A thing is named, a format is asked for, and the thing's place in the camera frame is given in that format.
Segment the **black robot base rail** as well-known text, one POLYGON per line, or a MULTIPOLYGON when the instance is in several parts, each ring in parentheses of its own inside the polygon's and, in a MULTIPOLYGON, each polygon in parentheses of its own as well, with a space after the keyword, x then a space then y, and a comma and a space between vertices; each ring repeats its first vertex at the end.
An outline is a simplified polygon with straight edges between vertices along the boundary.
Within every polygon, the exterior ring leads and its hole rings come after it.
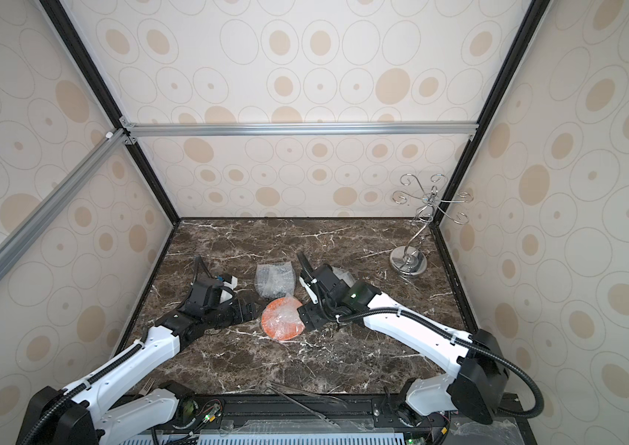
POLYGON ((166 389, 118 402, 102 415, 85 403, 47 429, 49 444, 533 444, 528 423, 481 425, 457 412, 409 426, 380 395, 335 398, 242 395, 177 398, 166 389))

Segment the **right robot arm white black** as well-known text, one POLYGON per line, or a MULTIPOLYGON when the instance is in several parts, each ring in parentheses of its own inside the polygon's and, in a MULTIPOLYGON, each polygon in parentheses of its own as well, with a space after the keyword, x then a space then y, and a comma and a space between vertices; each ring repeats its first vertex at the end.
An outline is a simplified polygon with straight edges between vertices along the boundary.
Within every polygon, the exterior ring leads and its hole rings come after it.
POLYGON ((442 369, 440 376, 414 378, 404 384, 397 408, 406 422, 443 411, 457 411, 483 425, 492 424, 498 415, 531 419, 543 413, 539 386, 505 359, 492 333, 480 329, 470 334, 434 322, 369 283, 359 280, 348 285, 328 264, 314 268, 305 256, 299 261, 299 281, 311 299, 299 309, 307 329, 360 324, 403 343, 442 369), (533 394, 530 409, 503 405, 511 376, 517 376, 533 394))

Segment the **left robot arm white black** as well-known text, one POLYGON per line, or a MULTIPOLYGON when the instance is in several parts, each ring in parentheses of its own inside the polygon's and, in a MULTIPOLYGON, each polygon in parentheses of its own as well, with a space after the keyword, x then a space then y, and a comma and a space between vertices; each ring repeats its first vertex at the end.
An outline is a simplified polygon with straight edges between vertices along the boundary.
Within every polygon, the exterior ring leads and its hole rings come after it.
POLYGON ((258 319, 263 300, 236 286, 234 276, 195 280, 184 300, 128 349, 63 389, 38 391, 29 401, 17 443, 118 444, 171 421, 181 401, 170 390, 156 389, 123 405, 118 401, 208 331, 258 319))

